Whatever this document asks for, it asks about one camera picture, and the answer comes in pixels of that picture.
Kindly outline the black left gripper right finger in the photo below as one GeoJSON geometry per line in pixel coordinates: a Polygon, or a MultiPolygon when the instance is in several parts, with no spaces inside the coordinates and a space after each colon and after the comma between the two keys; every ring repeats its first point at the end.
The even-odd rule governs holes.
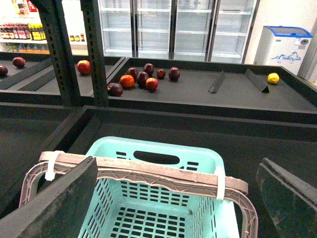
{"type": "Polygon", "coordinates": [[[268,158],[256,180],[263,202],[281,238],[317,236],[317,189],[268,158]]]}

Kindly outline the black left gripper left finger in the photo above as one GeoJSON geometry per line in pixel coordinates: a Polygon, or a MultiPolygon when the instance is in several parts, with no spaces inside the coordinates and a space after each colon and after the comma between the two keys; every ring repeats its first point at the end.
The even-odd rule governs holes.
{"type": "Polygon", "coordinates": [[[89,156],[0,221],[2,238],[76,238],[94,193],[98,167],[89,156]]]}

